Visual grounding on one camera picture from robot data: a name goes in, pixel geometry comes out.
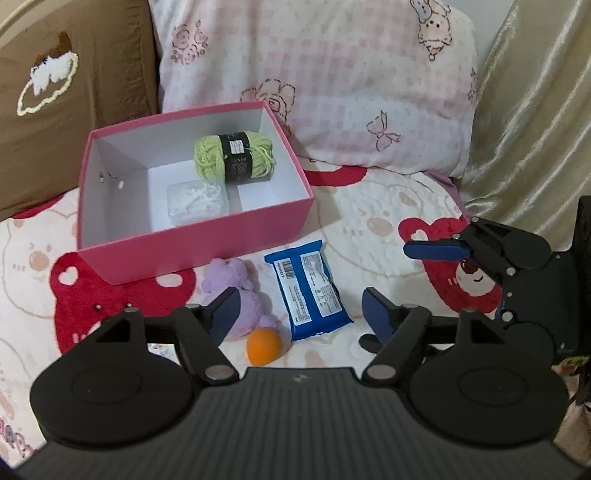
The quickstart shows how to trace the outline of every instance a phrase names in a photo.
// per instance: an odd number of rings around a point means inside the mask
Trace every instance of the orange sponge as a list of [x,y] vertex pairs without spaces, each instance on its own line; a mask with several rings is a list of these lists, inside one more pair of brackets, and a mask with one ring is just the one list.
[[246,355],[253,367],[262,367],[281,356],[281,337],[270,328],[257,328],[246,340]]

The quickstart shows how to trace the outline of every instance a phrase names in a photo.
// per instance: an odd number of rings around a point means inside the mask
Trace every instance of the bedsheet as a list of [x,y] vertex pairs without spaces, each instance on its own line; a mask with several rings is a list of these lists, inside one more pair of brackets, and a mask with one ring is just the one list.
[[[361,295],[378,288],[397,304],[415,303],[435,314],[462,307],[495,309],[500,291],[470,261],[408,259],[410,238],[436,239],[461,231],[466,220],[444,188],[428,176],[339,167],[300,159],[316,201],[293,245],[322,239],[324,256],[353,323],[332,333],[294,342],[272,367],[353,367],[358,374],[372,355],[359,347],[369,332]],[[43,444],[28,402],[34,378],[81,341],[101,318],[130,304],[147,315],[199,303],[203,267],[126,286],[103,282],[74,252],[77,191],[0,223],[0,456],[11,465]],[[269,251],[244,257],[269,314],[288,330],[288,317]],[[170,345],[151,351],[174,357]],[[248,366],[245,340],[224,342],[237,369]]]

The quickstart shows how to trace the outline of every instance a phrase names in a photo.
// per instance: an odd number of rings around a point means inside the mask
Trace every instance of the bow print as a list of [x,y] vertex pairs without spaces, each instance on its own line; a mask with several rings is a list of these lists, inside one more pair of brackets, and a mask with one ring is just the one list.
[[375,143],[375,148],[378,152],[386,150],[392,142],[400,143],[402,136],[386,132],[388,129],[388,114],[380,111],[379,115],[373,121],[366,125],[368,132],[378,137]]

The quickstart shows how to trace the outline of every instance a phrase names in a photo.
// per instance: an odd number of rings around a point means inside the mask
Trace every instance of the fabric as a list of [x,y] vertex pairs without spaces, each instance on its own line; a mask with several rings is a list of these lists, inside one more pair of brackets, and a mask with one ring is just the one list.
[[[579,377],[566,377],[565,382],[572,397],[577,392]],[[581,465],[591,466],[591,410],[588,404],[570,404],[554,443]]]
[[476,215],[570,245],[591,193],[591,3],[517,0],[481,74],[459,187]]
[[157,111],[143,0],[75,0],[0,48],[0,219],[72,189],[88,134]]
[[[301,159],[316,202],[297,242],[324,242],[323,255],[353,323],[299,340],[272,367],[354,367],[372,359],[358,339],[370,331],[361,311],[365,287],[378,288],[396,304],[415,303],[435,314],[462,306],[493,309],[500,291],[466,262],[423,264],[402,253],[404,240],[451,235],[466,225],[453,199],[422,173],[410,177],[376,168],[336,167]],[[73,252],[77,190],[32,212],[0,223],[0,456],[14,465],[43,443],[27,397],[33,379],[58,356],[130,304],[162,315],[186,303],[205,303],[205,267],[122,286],[103,282]],[[289,321],[272,266],[271,251],[246,255],[266,314],[288,336]],[[246,339],[222,343],[244,373]],[[175,359],[170,345],[150,351]]]
[[150,0],[164,112],[266,100],[298,155],[459,176],[475,36],[441,0]]

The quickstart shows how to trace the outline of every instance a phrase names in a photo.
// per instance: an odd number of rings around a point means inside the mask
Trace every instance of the black ribbed platform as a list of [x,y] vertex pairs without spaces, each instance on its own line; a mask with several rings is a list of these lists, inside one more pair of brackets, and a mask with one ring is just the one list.
[[25,480],[557,480],[583,469],[550,442],[476,450],[418,424],[394,390],[352,369],[255,369],[202,392],[185,419],[112,451],[55,443],[17,472]]

